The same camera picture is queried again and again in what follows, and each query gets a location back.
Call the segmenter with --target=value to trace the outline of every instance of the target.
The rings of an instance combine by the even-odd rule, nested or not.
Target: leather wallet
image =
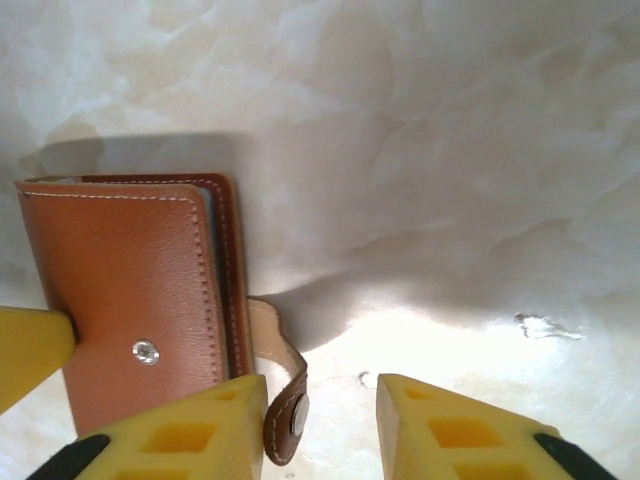
[[[301,438],[307,364],[276,309],[247,297],[240,212],[220,173],[89,175],[16,182],[50,309],[72,319],[63,368],[76,430],[282,365],[291,382],[265,413],[267,456]]]

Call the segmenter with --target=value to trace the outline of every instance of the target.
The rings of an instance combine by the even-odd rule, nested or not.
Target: metal snap button
[[[149,340],[138,340],[133,344],[131,351],[138,361],[145,365],[155,365],[160,359],[158,349]]]
[[[291,435],[299,437],[304,431],[304,424],[309,415],[309,397],[303,394],[293,408],[293,417],[291,418]]]

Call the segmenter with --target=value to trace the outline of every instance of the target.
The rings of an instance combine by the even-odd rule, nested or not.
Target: brown leather wallet
[[[247,297],[233,181],[90,175],[16,187],[48,306],[74,323],[63,372],[78,434],[254,373],[258,356],[292,377],[263,430],[267,456],[286,465],[306,417],[307,364],[276,309]]]

